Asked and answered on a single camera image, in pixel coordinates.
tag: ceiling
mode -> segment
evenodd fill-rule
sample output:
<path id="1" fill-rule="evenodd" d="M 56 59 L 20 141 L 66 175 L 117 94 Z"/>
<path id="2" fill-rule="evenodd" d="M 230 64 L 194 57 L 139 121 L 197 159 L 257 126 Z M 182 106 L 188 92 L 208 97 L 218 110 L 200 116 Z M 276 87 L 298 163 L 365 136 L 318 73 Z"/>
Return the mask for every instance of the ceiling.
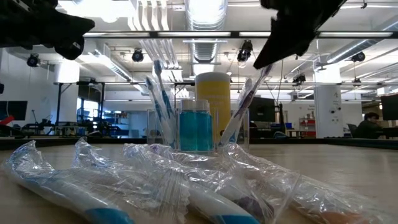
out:
<path id="1" fill-rule="evenodd" d="M 379 24 L 382 24 L 386 20 L 398 16 L 398 0 L 372 0 L 367 1 L 372 7 L 366 9 L 354 8 L 363 4 L 362 1 L 348 1 L 341 9 L 338 14 L 329 19 L 322 27 L 321 30 L 332 30 L 332 31 L 357 31 L 357 30 L 374 30 Z M 148 20 L 151 20 L 151 9 L 150 1 L 148 10 Z M 186 18 L 183 0 L 168 0 L 168 23 L 172 30 L 186 30 Z M 65 12 L 61 4 L 58 6 L 59 11 Z M 109 10 L 118 11 L 117 8 L 109 7 Z M 229 0 L 228 10 L 226 16 L 226 22 L 224 30 L 270 30 L 271 29 L 271 17 L 275 16 L 275 11 L 267 10 L 262 8 L 258 1 L 248 0 Z M 127 25 L 127 18 L 120 17 L 116 22 L 107 23 L 99 17 L 90 17 L 90 19 L 96 22 L 96 26 L 93 31 L 131 31 Z M 247 62 L 246 67 L 239 68 L 235 59 L 236 53 L 242 45 L 244 39 L 228 39 L 225 44 L 220 44 L 220 48 L 217 55 L 217 62 L 220 65 L 215 66 L 217 72 L 231 72 L 232 79 L 234 82 L 244 82 L 247 77 L 258 76 L 252 64 L 255 58 L 252 56 Z M 303 57 L 295 58 L 291 56 L 285 58 L 283 61 L 277 62 L 270 74 L 269 82 L 284 82 L 285 80 L 292 81 L 291 78 L 296 74 L 289 74 L 294 68 L 298 67 L 301 63 L 305 62 L 306 59 L 313 57 L 314 55 L 327 55 L 335 52 L 342 48 L 346 44 L 352 42 L 352 39 L 320 39 L 314 40 L 309 47 L 307 53 Z M 262 46 L 266 42 L 266 39 L 254 39 L 252 40 L 254 47 L 254 55 L 258 55 Z M 141 48 L 139 40 L 137 39 L 99 39 L 96 40 L 97 46 L 106 44 L 111 49 L 111 58 L 122 65 L 128 70 L 133 78 L 137 81 L 143 81 L 144 74 L 152 72 L 152 61 L 144 54 L 144 61 L 135 63 L 132 61 L 131 56 L 135 48 Z M 177 54 L 178 62 L 182 67 L 182 76 L 184 79 L 189 80 L 192 78 L 192 65 L 190 48 L 188 44 L 184 44 L 182 39 L 173 40 L 174 50 Z M 398 62 L 398 40 L 383 40 L 382 42 L 364 50 L 366 60 L 355 65 L 353 69 L 353 62 L 342 62 L 339 63 L 341 78 L 343 81 L 354 80 L 354 75 L 360 76 L 362 74 L 374 72 L 388 65 Z M 118 78 L 111 70 L 107 69 L 104 65 L 94 63 L 85 60 L 82 56 L 79 60 L 84 68 L 81 72 L 83 76 L 95 77 L 98 81 L 105 82 L 120 82 Z M 303 71 L 306 74 L 307 81 L 312 81 L 313 70 L 308 69 Z M 398 67 L 397 70 L 390 71 L 389 73 L 382 73 L 375 75 L 366 80 L 366 82 L 382 82 L 385 79 L 393 80 L 392 77 L 398 79 Z M 374 90 L 376 86 L 369 86 L 364 90 Z M 282 87 L 282 89 L 292 89 L 292 87 Z M 126 86 L 109 86 L 107 90 L 111 91 L 124 91 L 131 90 Z"/>

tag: workbench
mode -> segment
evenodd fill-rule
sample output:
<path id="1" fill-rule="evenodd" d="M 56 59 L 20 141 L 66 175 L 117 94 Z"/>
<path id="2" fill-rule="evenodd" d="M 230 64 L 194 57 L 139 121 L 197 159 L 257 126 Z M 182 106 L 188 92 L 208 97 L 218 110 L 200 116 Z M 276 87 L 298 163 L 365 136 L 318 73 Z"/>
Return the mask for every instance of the workbench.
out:
<path id="1" fill-rule="evenodd" d="M 117 159 L 122 144 L 95 144 L 105 156 Z M 67 169 L 72 163 L 75 146 L 41 147 L 46 160 L 56 169 Z M 7 159 L 12 151 L 0 151 Z M 252 145 L 250 153 L 266 158 L 303 175 L 334 184 L 339 188 L 367 196 L 392 213 L 398 211 L 398 151 L 328 144 Z M 66 224 L 87 223 L 79 215 L 56 206 L 11 182 L 0 170 L 0 214 L 2 223 Z M 202 221 L 188 218 L 193 223 Z M 288 209 L 278 223 L 311 223 Z"/>

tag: red object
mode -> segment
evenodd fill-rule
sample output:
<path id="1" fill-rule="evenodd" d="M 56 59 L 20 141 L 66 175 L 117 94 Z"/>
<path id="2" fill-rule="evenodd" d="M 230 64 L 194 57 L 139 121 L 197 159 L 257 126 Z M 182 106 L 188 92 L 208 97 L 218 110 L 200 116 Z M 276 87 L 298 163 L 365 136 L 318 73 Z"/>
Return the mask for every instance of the red object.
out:
<path id="1" fill-rule="evenodd" d="M 0 121 L 0 125 L 7 125 L 9 124 L 11 121 L 13 121 L 15 118 L 13 117 L 13 115 L 9 116 L 8 118 Z"/>

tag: ceiling duct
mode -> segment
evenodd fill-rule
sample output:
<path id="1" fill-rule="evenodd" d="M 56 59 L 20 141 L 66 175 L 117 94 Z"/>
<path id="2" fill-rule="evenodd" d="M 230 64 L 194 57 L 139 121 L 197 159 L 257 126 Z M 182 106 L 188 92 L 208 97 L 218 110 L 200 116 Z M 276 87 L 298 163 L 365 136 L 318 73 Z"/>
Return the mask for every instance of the ceiling duct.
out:
<path id="1" fill-rule="evenodd" d="M 374 31 L 398 31 L 398 16 L 394 16 L 388 21 L 382 23 L 381 25 L 375 27 Z M 340 48 L 336 52 L 333 52 L 326 58 L 327 63 L 338 63 L 342 60 L 350 58 L 363 50 L 372 47 L 373 45 L 379 43 L 383 39 L 365 39 L 365 40 L 354 40 L 346 46 Z M 294 68 L 289 74 L 296 70 L 304 71 L 313 66 L 313 62 L 304 62 L 297 68 Z"/>
<path id="2" fill-rule="evenodd" d="M 188 29 L 196 31 L 222 30 L 226 20 L 227 6 L 228 0 L 185 0 Z M 210 63 L 215 60 L 218 45 L 214 43 L 193 43 L 191 45 L 193 63 L 203 64 L 193 65 L 193 72 L 196 75 L 214 70 L 214 65 Z"/>

